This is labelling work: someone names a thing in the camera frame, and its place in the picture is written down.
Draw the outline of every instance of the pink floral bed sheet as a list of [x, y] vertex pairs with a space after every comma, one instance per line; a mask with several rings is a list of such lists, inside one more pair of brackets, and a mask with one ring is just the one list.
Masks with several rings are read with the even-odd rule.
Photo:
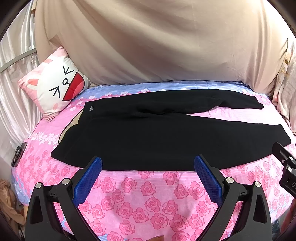
[[[42, 119], [27, 139], [28, 146], [23, 157], [19, 165], [12, 169], [22, 202], [28, 204], [37, 182], [57, 184], [63, 178], [71, 178], [78, 170], [51, 158], [50, 153], [57, 146], [60, 133], [86, 101], [148, 91], [196, 88], [228, 89], [256, 96], [264, 105], [262, 110], [216, 107], [194, 115], [229, 121], [282, 124], [292, 141], [287, 149], [296, 156], [295, 138], [269, 98], [256, 94], [242, 84], [183, 81], [99, 86], [86, 90], [51, 122]], [[124, 131], [114, 138], [124, 138]], [[222, 173], [240, 183], [261, 182], [272, 221], [291, 205], [292, 197], [279, 186], [282, 166], [273, 155], [247, 165], [224, 169]], [[71, 232], [61, 207], [59, 204], [55, 206], [62, 226]], [[237, 203], [221, 239], [230, 235], [240, 207], [241, 203]], [[197, 174], [184, 171], [102, 171], [85, 203], [79, 205], [83, 217], [102, 241], [142, 241], [158, 235], [164, 235], [165, 240], [195, 241], [216, 209], [217, 205], [209, 199]]]

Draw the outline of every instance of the pink cartoon ear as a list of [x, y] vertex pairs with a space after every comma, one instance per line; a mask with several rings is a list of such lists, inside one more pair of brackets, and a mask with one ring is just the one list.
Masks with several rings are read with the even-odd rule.
[[37, 86], [39, 79], [29, 79], [28, 84]]

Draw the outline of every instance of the pillow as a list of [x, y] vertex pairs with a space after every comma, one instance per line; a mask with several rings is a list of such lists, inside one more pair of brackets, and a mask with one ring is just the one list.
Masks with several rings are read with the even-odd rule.
[[47, 121], [86, 90], [89, 83], [89, 79], [78, 71], [62, 46], [18, 81]]

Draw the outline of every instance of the beige curtain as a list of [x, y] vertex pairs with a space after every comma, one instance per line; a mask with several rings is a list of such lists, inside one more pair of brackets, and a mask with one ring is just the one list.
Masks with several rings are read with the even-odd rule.
[[271, 95], [287, 25], [266, 0], [38, 0], [39, 61], [60, 44], [95, 84], [242, 80]]

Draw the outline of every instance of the metal bolt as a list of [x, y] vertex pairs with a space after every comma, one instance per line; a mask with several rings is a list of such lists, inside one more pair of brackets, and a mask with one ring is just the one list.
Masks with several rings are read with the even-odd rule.
[[69, 184], [69, 182], [70, 182], [69, 178], [65, 178], [65, 179], [62, 180], [62, 184], [64, 184], [64, 185]]
[[233, 180], [232, 177], [227, 177], [227, 178], [226, 178], [226, 181], [227, 181], [228, 183], [234, 183], [234, 180]]
[[36, 188], [41, 188], [41, 186], [42, 186], [42, 183], [36, 183], [35, 185]]
[[256, 181], [255, 186], [259, 188], [259, 187], [261, 187], [261, 183]]

